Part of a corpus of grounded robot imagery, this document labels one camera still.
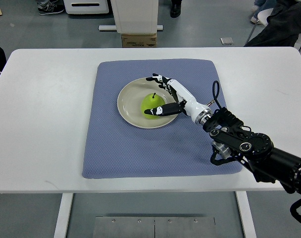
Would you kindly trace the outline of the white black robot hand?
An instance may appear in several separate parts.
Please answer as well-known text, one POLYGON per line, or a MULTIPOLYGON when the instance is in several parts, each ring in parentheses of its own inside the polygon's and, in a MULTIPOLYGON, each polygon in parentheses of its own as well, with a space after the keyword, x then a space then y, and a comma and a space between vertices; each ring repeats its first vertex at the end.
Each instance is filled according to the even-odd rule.
POLYGON ((191 117, 196 124, 204 124, 212 117, 209 106, 200 104, 196 98, 177 80, 153 74, 147 81, 155 81, 159 88, 167 91, 175 100, 174 103, 164 104, 153 109, 146 109, 145 114, 153 116, 171 116, 184 113, 191 117))

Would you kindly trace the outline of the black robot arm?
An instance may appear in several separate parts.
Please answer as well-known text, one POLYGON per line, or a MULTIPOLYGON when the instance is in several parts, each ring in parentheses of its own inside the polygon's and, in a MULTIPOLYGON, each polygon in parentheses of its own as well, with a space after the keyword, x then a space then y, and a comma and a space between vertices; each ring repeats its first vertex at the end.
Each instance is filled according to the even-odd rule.
MULTIPOLYGON (((225 107, 218 107, 201 121, 213 139, 211 163, 222 165, 238 161, 257 182, 279 181, 284 190, 301 194, 301 158, 275 148, 268 135, 254 133, 251 128, 225 107)), ((297 209, 301 199, 290 207, 291 215, 301 223, 297 209)))

